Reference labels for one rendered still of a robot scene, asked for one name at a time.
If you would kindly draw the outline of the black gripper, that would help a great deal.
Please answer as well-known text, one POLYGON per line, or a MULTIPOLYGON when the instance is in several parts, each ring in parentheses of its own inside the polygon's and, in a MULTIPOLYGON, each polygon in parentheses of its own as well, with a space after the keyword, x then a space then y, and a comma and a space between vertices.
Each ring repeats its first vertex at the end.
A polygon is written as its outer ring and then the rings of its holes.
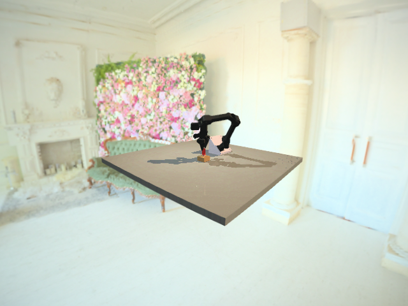
POLYGON ((208 144, 208 141, 210 139, 210 136, 207 135, 207 133, 208 133, 207 130, 205 130, 205 131, 200 130, 200 133, 201 133, 201 138, 198 138, 197 142, 199 143, 199 145, 201 147, 201 150, 203 150, 204 147, 206 148, 206 146, 208 144))

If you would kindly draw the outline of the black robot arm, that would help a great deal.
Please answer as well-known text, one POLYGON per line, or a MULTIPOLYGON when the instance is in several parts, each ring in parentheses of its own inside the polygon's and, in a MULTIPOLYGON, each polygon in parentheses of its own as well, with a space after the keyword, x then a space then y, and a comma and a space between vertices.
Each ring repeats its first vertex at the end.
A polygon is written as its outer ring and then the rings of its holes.
MULTIPOLYGON (((221 115, 215 115, 215 116, 210 116, 210 115, 204 115, 201 116, 198 119, 198 122, 192 122, 191 123, 191 130, 207 130, 207 125, 216 122, 216 121, 220 121, 220 120, 229 120, 231 122, 231 126, 228 129, 228 132, 226 133, 226 135, 222 136, 222 143, 220 145, 217 145, 217 148, 221 151, 224 151, 224 149, 228 149, 229 148, 229 144, 230 144, 230 139, 231 136, 234 132, 234 130, 236 129, 237 126, 240 125, 240 119, 237 115, 233 114, 233 113, 225 113, 225 114, 221 114, 221 115)), ((201 133, 197 133, 193 135, 193 138, 201 138, 201 133)))

